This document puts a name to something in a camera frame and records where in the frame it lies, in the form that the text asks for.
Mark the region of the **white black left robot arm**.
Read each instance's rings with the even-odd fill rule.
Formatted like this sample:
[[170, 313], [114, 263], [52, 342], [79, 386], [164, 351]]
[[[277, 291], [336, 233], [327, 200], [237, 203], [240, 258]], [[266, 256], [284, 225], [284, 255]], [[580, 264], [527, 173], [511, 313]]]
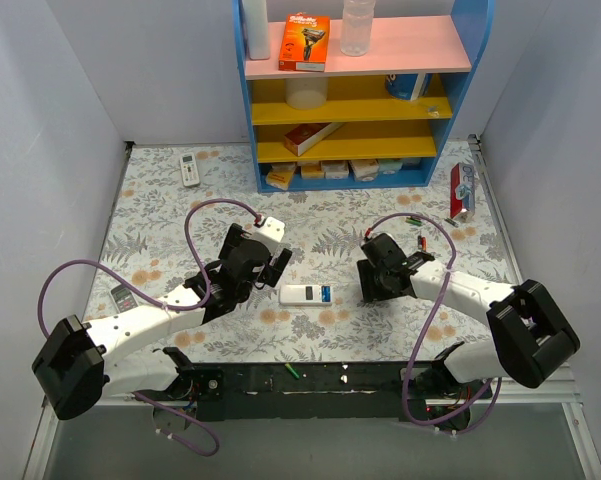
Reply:
[[275, 286], [292, 256], [281, 245], [284, 234], [284, 223], [273, 217], [251, 232], [234, 224], [218, 260], [151, 304], [91, 322], [74, 315], [60, 320], [32, 364], [57, 418], [76, 418], [104, 396], [136, 390], [185, 398], [193, 377], [184, 357], [147, 361], [135, 353], [234, 311], [255, 286]]

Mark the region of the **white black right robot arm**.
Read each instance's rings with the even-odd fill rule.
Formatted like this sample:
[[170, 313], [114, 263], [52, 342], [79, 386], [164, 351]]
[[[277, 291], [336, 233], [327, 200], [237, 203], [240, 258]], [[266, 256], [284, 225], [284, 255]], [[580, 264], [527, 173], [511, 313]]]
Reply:
[[357, 268], [367, 303], [402, 297], [430, 300], [488, 326], [491, 337], [446, 348], [416, 378], [422, 389], [455, 397], [469, 383], [509, 377], [539, 387], [581, 346], [547, 288], [534, 280], [510, 285], [453, 272], [433, 255], [406, 255], [381, 233], [363, 241]]

